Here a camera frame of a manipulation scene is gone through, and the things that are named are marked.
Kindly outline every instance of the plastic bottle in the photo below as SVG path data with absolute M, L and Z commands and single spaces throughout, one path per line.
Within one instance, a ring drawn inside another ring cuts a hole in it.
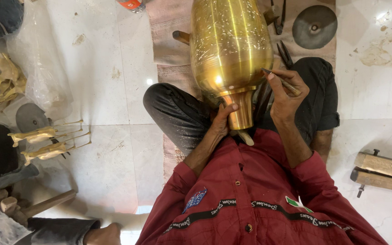
M 142 12 L 146 6 L 144 3 L 140 3 L 138 0 L 116 0 L 120 5 L 129 11 L 137 14 Z

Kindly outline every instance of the red shirt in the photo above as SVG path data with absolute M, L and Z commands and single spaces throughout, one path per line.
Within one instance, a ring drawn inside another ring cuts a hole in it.
M 136 244 L 387 244 L 317 152 L 292 169 L 277 133 L 258 129 L 253 141 L 224 139 L 199 178 L 178 164 Z M 301 207 L 287 202 L 298 196 Z

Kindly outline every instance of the pliers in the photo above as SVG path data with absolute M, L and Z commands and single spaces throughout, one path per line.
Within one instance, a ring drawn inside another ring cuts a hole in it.
M 282 45 L 282 47 L 283 47 L 283 49 L 285 51 L 285 54 L 282 52 L 279 44 L 276 44 L 276 46 L 278 47 L 279 55 L 282 58 L 282 60 L 284 61 L 285 66 L 287 67 L 287 69 L 290 70 L 293 67 L 293 64 L 294 64 L 293 60 L 291 59 L 291 56 L 288 53 L 288 49 L 286 48 L 284 42 L 281 41 L 280 44 Z
M 275 25 L 275 29 L 276 29 L 276 34 L 281 35 L 282 34 L 282 29 L 284 28 L 284 22 L 285 22 L 285 5 L 286 5 L 286 0 L 284 0 L 284 5 L 282 6 L 282 16 L 280 18 L 280 25 L 277 24 L 277 20 L 275 20 L 275 22 L 273 22 L 273 24 Z

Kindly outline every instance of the man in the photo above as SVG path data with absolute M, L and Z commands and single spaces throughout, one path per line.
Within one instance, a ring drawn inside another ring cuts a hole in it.
M 10 130 L 0 125 L 0 177 L 16 170 L 19 166 Z M 16 245 L 120 245 L 120 225 L 110 224 L 101 228 L 99 220 L 30 218 L 30 235 L 17 241 L 16 234 L 2 234 L 6 241 Z
M 337 191 L 320 156 L 339 125 L 332 66 L 304 58 L 273 73 L 265 75 L 274 103 L 252 147 L 224 138 L 237 105 L 221 105 L 211 124 L 208 107 L 189 94 L 168 84 L 148 89 L 145 108 L 189 154 L 137 244 L 386 244 Z M 302 94 L 292 97 L 278 76 Z

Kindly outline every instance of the white tile floor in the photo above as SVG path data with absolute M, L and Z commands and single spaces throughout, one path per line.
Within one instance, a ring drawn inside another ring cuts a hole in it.
M 77 189 L 76 200 L 41 215 L 120 222 L 122 244 L 134 244 L 163 184 L 162 132 L 142 105 L 144 92 L 157 82 L 148 16 L 113 0 L 52 0 L 48 9 L 74 98 L 66 121 L 83 118 L 93 143 L 67 160 L 38 162 L 41 175 L 25 188 L 33 189 L 35 202 Z M 366 186 L 358 199 L 359 185 L 349 179 L 359 151 L 378 148 L 392 158 L 392 1 L 337 0 L 337 16 L 342 121 L 328 171 L 392 244 L 392 191 Z

